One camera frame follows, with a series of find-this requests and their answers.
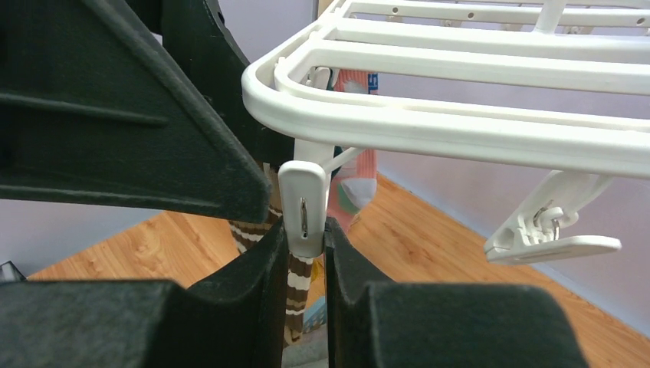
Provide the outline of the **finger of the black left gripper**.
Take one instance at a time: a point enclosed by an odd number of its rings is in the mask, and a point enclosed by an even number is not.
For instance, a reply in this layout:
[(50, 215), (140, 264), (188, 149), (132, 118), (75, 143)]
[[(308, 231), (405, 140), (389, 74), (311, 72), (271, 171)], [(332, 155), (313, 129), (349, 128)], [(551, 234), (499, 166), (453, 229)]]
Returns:
[(261, 168), (129, 2), (1, 3), (1, 197), (264, 221)]
[(225, 26), (217, 1), (136, 0), (129, 6), (257, 161), (279, 166), (292, 159), (294, 138), (254, 119), (242, 100), (248, 59)]

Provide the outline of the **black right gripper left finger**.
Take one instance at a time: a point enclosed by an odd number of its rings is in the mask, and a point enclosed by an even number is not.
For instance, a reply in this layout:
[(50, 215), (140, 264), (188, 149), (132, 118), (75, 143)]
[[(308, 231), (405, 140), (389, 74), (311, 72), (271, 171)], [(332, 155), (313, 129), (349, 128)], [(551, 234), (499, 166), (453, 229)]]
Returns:
[(3, 367), (279, 367), (287, 239), (183, 288), (173, 281), (23, 281), (1, 286)]

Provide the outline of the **pink patterned sock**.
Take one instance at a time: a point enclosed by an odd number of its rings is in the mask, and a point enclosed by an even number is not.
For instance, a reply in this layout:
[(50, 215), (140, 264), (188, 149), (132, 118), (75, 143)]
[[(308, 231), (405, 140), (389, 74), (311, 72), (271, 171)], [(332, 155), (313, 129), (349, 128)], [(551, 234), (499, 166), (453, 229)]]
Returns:
[[(377, 94), (379, 77), (375, 72), (341, 69), (329, 90), (355, 94)], [(377, 155), (366, 149), (356, 158), (333, 172), (327, 214), (348, 232), (361, 210), (368, 206), (377, 191)]]

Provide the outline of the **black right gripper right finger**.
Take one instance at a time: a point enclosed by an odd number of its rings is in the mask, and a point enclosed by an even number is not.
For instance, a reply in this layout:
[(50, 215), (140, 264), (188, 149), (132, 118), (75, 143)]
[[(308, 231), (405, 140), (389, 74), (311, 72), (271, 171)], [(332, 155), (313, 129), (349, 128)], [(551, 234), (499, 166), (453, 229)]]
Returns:
[(331, 367), (585, 367), (563, 309), (525, 284), (399, 283), (324, 232)]

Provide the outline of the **brown white striped sock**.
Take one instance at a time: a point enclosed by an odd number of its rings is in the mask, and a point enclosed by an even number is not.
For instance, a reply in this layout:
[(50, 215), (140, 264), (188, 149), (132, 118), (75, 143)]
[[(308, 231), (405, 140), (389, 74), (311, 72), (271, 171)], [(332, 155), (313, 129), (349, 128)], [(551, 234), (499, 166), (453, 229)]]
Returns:
[[(256, 245), (283, 214), (277, 177), (279, 168), (261, 162), (258, 163), (258, 166), (271, 182), (271, 199), (267, 218), (264, 222), (258, 224), (230, 221), (228, 223), (234, 244), (241, 254)], [(284, 348), (299, 343), (303, 336), (304, 311), (306, 310), (308, 292), (312, 282), (313, 262), (312, 258), (297, 257), (293, 253), (289, 254)]]

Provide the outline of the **white plastic clip hanger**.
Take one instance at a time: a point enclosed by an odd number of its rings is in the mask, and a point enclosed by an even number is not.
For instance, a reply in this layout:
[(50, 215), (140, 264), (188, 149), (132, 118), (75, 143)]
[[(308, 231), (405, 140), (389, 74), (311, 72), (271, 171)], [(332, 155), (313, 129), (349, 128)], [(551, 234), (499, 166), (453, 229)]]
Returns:
[(616, 238), (561, 238), (615, 177), (649, 176), (649, 121), (351, 94), (329, 69), (648, 96), (646, 36), (559, 26), (647, 28), (647, 1), (335, 1), (241, 76), (247, 111), (293, 137), (281, 166), (290, 250), (324, 250), (329, 174), (365, 149), (547, 168), (486, 241), (487, 260), (525, 265), (618, 251)]

